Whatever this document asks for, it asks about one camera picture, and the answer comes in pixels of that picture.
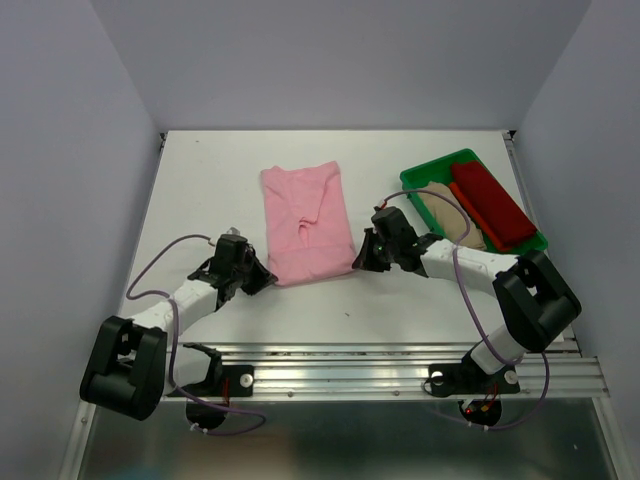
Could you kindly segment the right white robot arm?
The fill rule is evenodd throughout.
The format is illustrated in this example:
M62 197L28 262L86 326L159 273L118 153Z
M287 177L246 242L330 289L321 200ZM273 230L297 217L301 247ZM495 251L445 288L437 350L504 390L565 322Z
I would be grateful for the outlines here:
M460 366L461 381L472 390L484 389L524 354L545 351L582 312L577 296L541 251L494 254L437 234L419 236L397 207L377 210L371 221L353 269L385 272L396 264L405 272L457 283L468 308L468 289L497 300L503 325L483 333Z

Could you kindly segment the pink t-shirt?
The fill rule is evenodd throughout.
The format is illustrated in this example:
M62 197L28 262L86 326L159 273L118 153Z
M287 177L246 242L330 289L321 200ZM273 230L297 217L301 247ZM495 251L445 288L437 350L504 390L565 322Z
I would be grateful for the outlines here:
M316 167L261 172L268 269L281 287L352 271L356 252L341 171L332 161Z

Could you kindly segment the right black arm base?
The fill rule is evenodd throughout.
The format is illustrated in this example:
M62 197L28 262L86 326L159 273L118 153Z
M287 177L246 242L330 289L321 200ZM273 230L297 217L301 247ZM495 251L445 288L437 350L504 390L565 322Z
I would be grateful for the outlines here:
M466 354L454 363L431 364L422 381L422 390L435 398L459 397L462 419L472 426L496 427L502 415L501 395L518 394L520 384L512 366L502 366L496 373L485 373Z

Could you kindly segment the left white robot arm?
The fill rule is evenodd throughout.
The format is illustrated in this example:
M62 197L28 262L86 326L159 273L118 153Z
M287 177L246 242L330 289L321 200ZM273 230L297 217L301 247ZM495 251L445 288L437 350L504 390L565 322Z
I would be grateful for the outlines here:
M80 384L82 400L144 420L164 396L180 394L201 407L213 396L222 400L212 407L215 421L221 423L233 410L231 396L251 394L252 367L224 367L217 349L180 343L179 338L218 312L236 292L254 296L274 285L277 277L239 234L223 234L210 244L212 257L174 292L126 291L130 301L158 301L129 318L111 316L102 322Z

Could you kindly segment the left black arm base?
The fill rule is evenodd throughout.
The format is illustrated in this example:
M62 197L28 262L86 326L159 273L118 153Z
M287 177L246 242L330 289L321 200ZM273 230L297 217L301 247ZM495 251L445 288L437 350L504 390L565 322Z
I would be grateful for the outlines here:
M247 433L264 423L258 412L231 404L253 396L255 368L227 364L222 353L197 343L182 344L172 364L174 381L166 394L187 400L185 416L193 431L211 436Z

